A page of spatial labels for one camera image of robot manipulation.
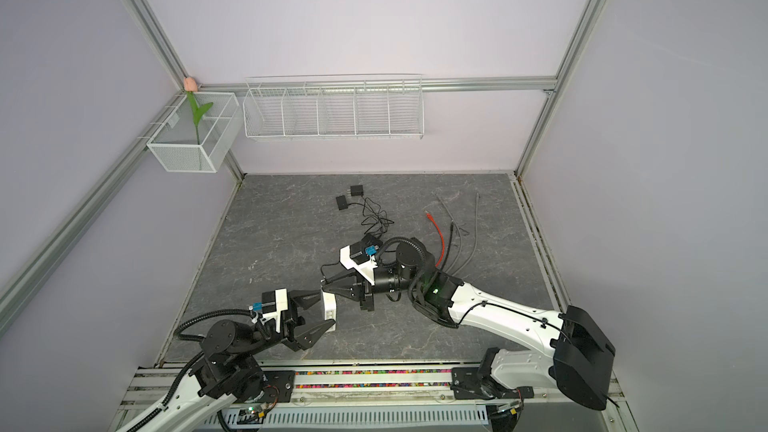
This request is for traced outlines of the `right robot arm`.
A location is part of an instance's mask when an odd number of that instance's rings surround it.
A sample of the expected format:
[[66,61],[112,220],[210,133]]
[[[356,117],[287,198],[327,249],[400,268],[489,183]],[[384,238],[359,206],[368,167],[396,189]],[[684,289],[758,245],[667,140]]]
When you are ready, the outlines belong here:
[[525,362],[498,347],[486,351],[473,385],[455,383],[471,398],[517,397],[523,387],[557,388],[572,402],[606,409],[616,349],[584,309],[563,312],[529,307],[484,292],[445,272],[426,246],[411,237],[360,241],[339,252],[342,272],[323,277],[326,294],[344,297],[373,310],[375,295],[413,308],[446,328],[474,327],[524,346]]

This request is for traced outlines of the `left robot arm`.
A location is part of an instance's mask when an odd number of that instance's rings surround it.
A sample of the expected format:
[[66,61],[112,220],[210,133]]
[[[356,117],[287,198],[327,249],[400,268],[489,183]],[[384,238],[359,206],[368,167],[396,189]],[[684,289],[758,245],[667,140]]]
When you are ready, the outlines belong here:
[[256,355],[284,345],[292,351],[314,347],[336,325],[333,316],[308,323],[301,312],[322,299],[320,291],[285,288],[262,294],[246,308],[220,309],[189,319],[174,337],[198,345],[171,385],[154,404],[121,427],[123,431],[192,431],[236,403],[265,418],[293,393],[294,372],[262,368]]

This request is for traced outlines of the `black ribbed network switch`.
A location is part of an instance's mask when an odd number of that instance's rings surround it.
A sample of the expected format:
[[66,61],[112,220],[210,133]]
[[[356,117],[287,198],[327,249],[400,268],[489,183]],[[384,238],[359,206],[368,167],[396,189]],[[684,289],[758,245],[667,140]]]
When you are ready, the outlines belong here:
[[386,230],[375,230],[371,232],[366,232],[363,235],[363,240],[364,241],[382,241],[386,233],[387,233]]

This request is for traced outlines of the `white network switch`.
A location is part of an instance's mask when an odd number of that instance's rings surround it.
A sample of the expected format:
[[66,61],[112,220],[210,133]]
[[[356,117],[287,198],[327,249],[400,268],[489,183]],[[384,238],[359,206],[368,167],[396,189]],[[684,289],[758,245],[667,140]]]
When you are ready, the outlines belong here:
[[337,318],[336,296],[332,293],[322,292],[322,304],[323,304],[324,319],[335,320]]

